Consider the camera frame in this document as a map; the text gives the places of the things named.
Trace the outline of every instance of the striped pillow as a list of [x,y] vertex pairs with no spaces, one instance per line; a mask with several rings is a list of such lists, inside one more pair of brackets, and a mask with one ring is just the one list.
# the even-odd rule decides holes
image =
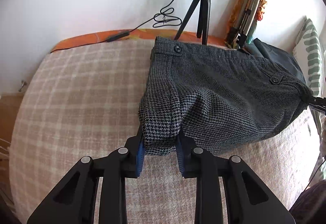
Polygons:
[[293,56],[304,74],[308,87],[314,92],[314,96],[321,96],[324,59],[316,28],[310,19],[305,21],[297,36],[296,44]]

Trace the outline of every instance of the tripod leg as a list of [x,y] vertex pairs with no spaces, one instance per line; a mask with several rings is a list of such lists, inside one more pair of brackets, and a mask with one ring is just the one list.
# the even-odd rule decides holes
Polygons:
[[180,28],[177,32],[177,34],[175,35],[174,37],[174,40],[178,40],[179,37],[181,36],[183,30],[185,29],[185,26],[187,25],[191,15],[193,14],[195,8],[197,7],[198,3],[199,3],[200,0],[193,0],[190,7],[189,7],[189,10],[187,11],[186,15],[185,15],[185,18],[182,22],[182,24],[180,25]]
[[203,1],[203,38],[202,44],[207,44],[208,28],[209,28],[209,16],[211,13],[211,0]]
[[198,27],[197,27],[197,34],[196,34],[197,38],[201,38],[203,32],[203,2],[204,0],[200,0]]

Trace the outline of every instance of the folded tripod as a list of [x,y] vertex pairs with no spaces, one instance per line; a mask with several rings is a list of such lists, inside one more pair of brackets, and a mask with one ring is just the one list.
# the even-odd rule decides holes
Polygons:
[[[295,224],[282,203],[240,157],[215,157],[182,131],[176,150],[182,176],[197,178],[195,224],[223,223],[219,176],[223,178],[229,224]],[[127,224],[125,178],[139,177],[144,154],[140,127],[124,147],[107,157],[81,158],[27,223],[93,223],[97,185],[103,177],[99,224]]]
[[247,40],[249,29],[255,18],[260,0],[243,0],[240,12],[233,26],[230,28],[226,42],[233,46],[236,41],[239,48],[242,48]]

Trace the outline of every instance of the white wall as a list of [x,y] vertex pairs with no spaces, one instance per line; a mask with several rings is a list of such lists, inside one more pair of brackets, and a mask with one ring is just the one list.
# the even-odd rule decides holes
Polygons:
[[[15,93],[31,80],[42,58],[59,41],[87,33],[133,28],[171,0],[0,0],[0,94]],[[192,0],[176,0],[184,17]],[[211,0],[209,33],[224,37],[236,0]],[[326,16],[322,0],[268,0],[256,36],[286,50],[310,17],[320,32]],[[196,31],[198,8],[185,28]],[[143,28],[150,28],[151,23]]]

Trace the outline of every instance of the bed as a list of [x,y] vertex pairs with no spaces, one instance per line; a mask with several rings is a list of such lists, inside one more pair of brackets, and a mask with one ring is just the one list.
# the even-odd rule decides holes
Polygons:
[[[9,164],[22,223],[81,157],[107,156],[137,132],[154,37],[175,31],[136,30],[121,41],[100,43],[114,33],[60,42],[30,83],[15,123]],[[180,40],[197,41],[187,32]],[[210,37],[208,43],[222,48],[223,41]],[[231,155],[242,157],[289,209],[319,156],[310,109],[277,136],[219,156]],[[196,180],[181,177],[175,152],[146,156],[140,178],[126,179],[126,197],[129,223],[193,223]],[[98,203],[95,216],[97,223]]]

